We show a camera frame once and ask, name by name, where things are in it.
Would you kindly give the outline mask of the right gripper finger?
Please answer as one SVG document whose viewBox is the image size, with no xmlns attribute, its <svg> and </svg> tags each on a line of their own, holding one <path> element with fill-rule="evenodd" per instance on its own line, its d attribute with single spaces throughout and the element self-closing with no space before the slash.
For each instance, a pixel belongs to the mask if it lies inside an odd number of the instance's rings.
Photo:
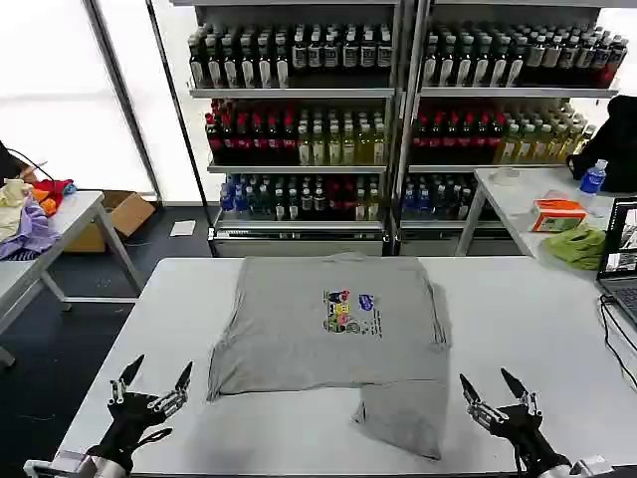
<svg viewBox="0 0 637 478">
<path fill-rule="evenodd" d="M 541 416 L 541 412 L 537 407 L 536 393 L 529 391 L 518 378 L 512 375 L 504 367 L 501 368 L 501 374 L 518 403 L 523 405 L 527 409 L 527 412 L 531 415 Z"/>
<path fill-rule="evenodd" d="M 479 425 L 492 431 L 496 425 L 503 425 L 509 420 L 505 413 L 482 401 L 473 385 L 462 373 L 459 374 L 459 378 L 463 396 L 468 403 L 467 411 Z"/>
</svg>

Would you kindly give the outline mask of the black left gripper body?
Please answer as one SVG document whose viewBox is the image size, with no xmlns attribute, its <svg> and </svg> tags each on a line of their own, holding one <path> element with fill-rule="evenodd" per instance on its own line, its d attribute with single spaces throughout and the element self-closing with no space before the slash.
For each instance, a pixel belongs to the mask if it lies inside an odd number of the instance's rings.
<svg viewBox="0 0 637 478">
<path fill-rule="evenodd" d="M 100 443 L 89 448 L 87 454 L 109 460 L 130 472 L 133 468 L 132 453 L 137 448 L 168 436 L 168 428 L 163 428 L 142 437 L 147 428 L 166 420 L 163 413 L 154 413 L 147 408 L 157 398 L 157 395 L 126 392 L 122 404 L 109 405 L 107 409 L 112 423 Z"/>
</svg>

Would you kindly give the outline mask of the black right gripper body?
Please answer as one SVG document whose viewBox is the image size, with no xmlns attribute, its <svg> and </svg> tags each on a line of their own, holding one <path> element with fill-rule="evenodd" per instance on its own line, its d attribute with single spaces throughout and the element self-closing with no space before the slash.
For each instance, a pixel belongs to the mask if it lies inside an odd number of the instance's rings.
<svg viewBox="0 0 637 478">
<path fill-rule="evenodd" d="M 506 418 L 492 421 L 492 434 L 507 439 L 528 473 L 544 473 L 558 466 L 570 466 L 570 461 L 555 452 L 539 428 L 542 417 L 530 414 L 526 406 L 514 404 L 499 407 Z"/>
</svg>

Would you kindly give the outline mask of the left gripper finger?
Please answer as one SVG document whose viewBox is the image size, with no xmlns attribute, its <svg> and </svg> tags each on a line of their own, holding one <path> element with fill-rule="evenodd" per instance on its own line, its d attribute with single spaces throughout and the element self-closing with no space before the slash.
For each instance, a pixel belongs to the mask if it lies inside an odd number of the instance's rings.
<svg viewBox="0 0 637 478">
<path fill-rule="evenodd" d="M 139 371 L 143 359 L 144 355 L 140 355 L 123 369 L 117 380 L 110 382 L 111 398 L 108 400 L 109 404 L 122 404 L 124 402 L 124 394 Z"/>
<path fill-rule="evenodd" d="M 165 395 L 151 401 L 147 408 L 154 413 L 163 413 L 165 416 L 171 416 L 176 413 L 188 400 L 188 387 L 191 381 L 191 372 L 193 361 L 182 371 L 174 388 Z"/>
</svg>

